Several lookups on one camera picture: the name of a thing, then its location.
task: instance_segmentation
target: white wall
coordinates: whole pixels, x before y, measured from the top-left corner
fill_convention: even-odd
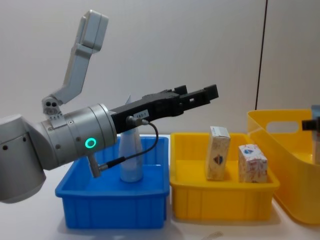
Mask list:
[[[258,109],[320,104],[320,1],[269,0]]]
[[[195,91],[217,84],[219,99],[157,120],[159,131],[246,131],[265,0],[15,0],[1,1],[0,9],[0,117],[44,120],[41,99],[62,85],[80,17],[94,9],[109,17],[103,47],[64,113],[96,103],[112,109],[130,93],[137,100],[181,85]]]

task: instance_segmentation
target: yellow basket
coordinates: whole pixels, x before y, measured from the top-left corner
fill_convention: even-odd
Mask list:
[[[171,135],[170,185],[175,217],[182,220],[267,220],[279,182],[268,169],[268,183],[238,182],[238,146],[252,141],[231,133],[224,181],[207,181],[208,133]]]
[[[281,187],[276,200],[294,219],[320,224],[320,165],[311,161],[312,133],[302,131],[302,120],[312,118],[310,110],[258,110],[248,113],[248,133],[268,158]],[[271,122],[297,122],[293,133],[269,133]]]

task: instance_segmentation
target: cable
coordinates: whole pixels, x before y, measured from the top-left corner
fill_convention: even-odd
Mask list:
[[[108,161],[104,164],[101,164],[99,165],[99,170],[100,171],[104,171],[104,170],[107,170],[107,169],[110,169],[120,163],[123,163],[124,161],[128,160],[128,159],[132,159],[132,158],[135,158],[135,157],[138,157],[140,155],[143,155],[143,154],[146,154],[147,152],[151,151],[153,148],[155,148],[155,146],[157,145],[158,143],[158,140],[159,140],[159,132],[158,132],[158,129],[157,127],[151,123],[151,122],[148,122],[147,123],[148,125],[150,125],[151,127],[153,127],[154,131],[155,131],[155,141],[153,143],[153,145],[151,147],[149,147],[148,149],[144,150],[144,151],[141,151],[141,152],[138,152],[136,154],[133,154],[133,155],[130,155],[130,156],[127,156],[127,157],[119,157],[117,159],[114,159],[114,160],[111,160],[111,161]]]

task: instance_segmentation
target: green led ring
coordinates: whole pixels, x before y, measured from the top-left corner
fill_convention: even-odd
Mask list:
[[[90,137],[85,141],[84,145],[87,149],[92,149],[97,145],[97,140],[94,139],[93,137]]]

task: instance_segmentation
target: blue plastic bin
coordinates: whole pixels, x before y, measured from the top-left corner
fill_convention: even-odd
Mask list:
[[[95,154],[99,164],[118,157],[117,144]],[[141,137],[142,148],[155,137]],[[120,166],[93,178],[86,157],[75,161],[55,189],[62,198],[65,222],[72,229],[157,229],[166,219],[169,195],[169,140],[159,137],[156,147],[143,155],[143,178],[134,183],[120,179]]]

